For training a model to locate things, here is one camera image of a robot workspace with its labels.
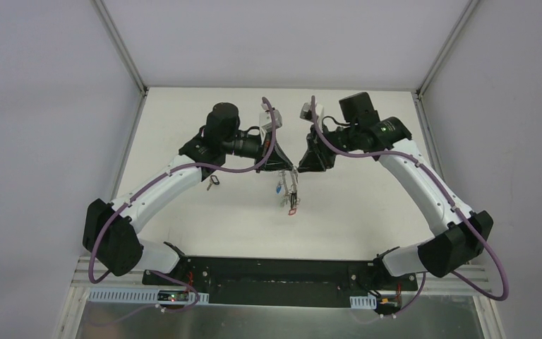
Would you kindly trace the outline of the large metal keyring disc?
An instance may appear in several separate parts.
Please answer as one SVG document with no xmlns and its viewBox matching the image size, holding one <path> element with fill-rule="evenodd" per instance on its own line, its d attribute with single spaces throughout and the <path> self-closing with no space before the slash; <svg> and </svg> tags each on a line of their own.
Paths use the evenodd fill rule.
<svg viewBox="0 0 542 339">
<path fill-rule="evenodd" d="M 289 210 L 292 208 L 298 208 L 300 199 L 298 196 L 298 173 L 295 169 L 291 171 L 279 171 L 279 181 L 277 182 L 283 185 L 282 191 L 278 194 L 281 196 L 280 206 L 288 206 Z"/>
</svg>

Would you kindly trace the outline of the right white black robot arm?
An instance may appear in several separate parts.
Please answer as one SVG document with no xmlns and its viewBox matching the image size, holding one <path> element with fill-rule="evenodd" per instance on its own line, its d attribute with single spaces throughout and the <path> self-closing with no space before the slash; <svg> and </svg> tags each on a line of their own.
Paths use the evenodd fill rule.
<svg viewBox="0 0 542 339">
<path fill-rule="evenodd" d="M 428 272 L 442 278 L 483 253 L 483 241 L 493 227 L 486 211 L 476 212 L 447 187 L 426 165 L 411 132 L 396 117 L 381 119 L 368 93 L 339 101 L 345 122 L 331 131 L 323 123 L 322 107 L 303 104 L 300 118 L 312 123 L 306 137 L 307 150 L 298 171 L 325 172 L 337 155 L 370 155 L 379 162 L 412 198 L 433 237 L 418 244 L 397 247 L 374 260 L 373 282 L 388 290 L 401 276 Z"/>
</svg>

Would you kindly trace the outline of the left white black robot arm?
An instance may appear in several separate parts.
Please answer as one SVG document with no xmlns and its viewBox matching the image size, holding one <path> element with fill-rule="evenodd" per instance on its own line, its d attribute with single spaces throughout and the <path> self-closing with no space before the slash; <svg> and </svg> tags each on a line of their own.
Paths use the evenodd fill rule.
<svg viewBox="0 0 542 339">
<path fill-rule="evenodd" d="M 187 267 L 180 262 L 179 250 L 140 239 L 139 234 L 172 200 L 215 172 L 241 174 L 294 168 L 277 142 L 282 115 L 267 98 L 262 108 L 258 125 L 241 130 L 238 107 L 217 103 L 197 134 L 142 186 L 110 202 L 98 198 L 88 206 L 83 246 L 90 252 L 91 283 L 102 281 L 95 276 L 97 262 L 106 268 L 103 278 L 139 269 L 158 271 L 173 286 L 186 279 Z"/>
</svg>

